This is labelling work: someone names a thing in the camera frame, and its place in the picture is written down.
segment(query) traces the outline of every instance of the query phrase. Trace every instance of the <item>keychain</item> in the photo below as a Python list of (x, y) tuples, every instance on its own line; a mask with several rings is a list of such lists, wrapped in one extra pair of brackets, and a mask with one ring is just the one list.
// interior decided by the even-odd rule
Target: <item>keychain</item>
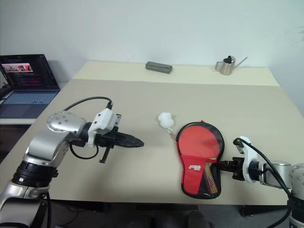
[(164, 129), (167, 129), (167, 132), (171, 136), (172, 139), (175, 140), (175, 134), (172, 129), (174, 125), (174, 120), (172, 119), (172, 114), (171, 113), (161, 113), (158, 116), (158, 121), (160, 122), (160, 126)]

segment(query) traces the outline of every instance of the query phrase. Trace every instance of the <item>beige tabletop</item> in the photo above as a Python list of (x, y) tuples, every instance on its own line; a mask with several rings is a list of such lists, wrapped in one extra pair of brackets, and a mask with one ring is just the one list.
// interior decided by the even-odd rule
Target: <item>beige tabletop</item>
[[(11, 179), (31, 139), (47, 117), (89, 96), (107, 96), (122, 115), (119, 131), (142, 141), (142, 148), (114, 147), (105, 164), (67, 153), (51, 182), (53, 199), (104, 202), (284, 205), (284, 191), (248, 184), (222, 172), (222, 193), (213, 200), (193, 199), (181, 191), (181, 164), (174, 141), (157, 121), (171, 112), (177, 132), (204, 120), (225, 140), (223, 160), (241, 156), (232, 141), (248, 137), (271, 160), (304, 162), (304, 119), (266, 68), (240, 68), (230, 76), (211, 67), (173, 66), (170, 75), (144, 69), (143, 64), (88, 62), (33, 123), (0, 165), (0, 190)], [(71, 111), (92, 121), (105, 101), (94, 100)], [(82, 156), (91, 148), (75, 148)]]

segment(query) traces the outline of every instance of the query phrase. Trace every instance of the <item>laptop screen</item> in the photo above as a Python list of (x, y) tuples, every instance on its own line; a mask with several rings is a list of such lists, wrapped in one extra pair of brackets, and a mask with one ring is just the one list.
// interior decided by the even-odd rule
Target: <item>laptop screen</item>
[(13, 90), (59, 90), (43, 54), (0, 56), (0, 70)]

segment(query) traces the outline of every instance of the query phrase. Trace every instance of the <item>white bracket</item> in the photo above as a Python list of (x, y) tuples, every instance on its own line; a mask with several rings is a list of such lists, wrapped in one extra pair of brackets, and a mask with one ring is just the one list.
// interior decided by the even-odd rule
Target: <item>white bracket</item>
[(96, 134), (104, 135), (112, 131), (114, 126), (118, 125), (120, 117), (120, 115), (113, 114), (113, 111), (108, 108), (98, 113), (87, 132), (89, 136), (87, 145), (89, 147), (95, 147), (94, 140)]
[[(252, 144), (251, 141), (247, 137), (240, 136), (240, 138), (245, 140), (247, 143)], [(257, 152), (255, 152), (253, 149), (251, 149), (249, 146), (247, 146), (244, 143), (242, 143), (242, 145), (244, 147), (237, 146), (237, 149), (241, 154), (243, 154), (245, 156), (244, 163), (243, 163), (243, 168), (242, 168), (243, 176), (244, 176), (244, 179), (245, 179), (246, 182), (254, 183), (256, 181), (252, 180), (250, 178), (249, 173), (248, 173), (248, 168), (249, 168), (249, 164), (252, 161), (257, 160)]]

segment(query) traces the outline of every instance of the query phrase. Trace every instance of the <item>laptop keyboard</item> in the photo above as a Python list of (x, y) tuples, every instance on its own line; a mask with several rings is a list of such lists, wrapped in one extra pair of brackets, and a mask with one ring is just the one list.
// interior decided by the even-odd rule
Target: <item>laptop keyboard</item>
[(13, 93), (4, 104), (12, 105), (48, 105), (57, 93)]

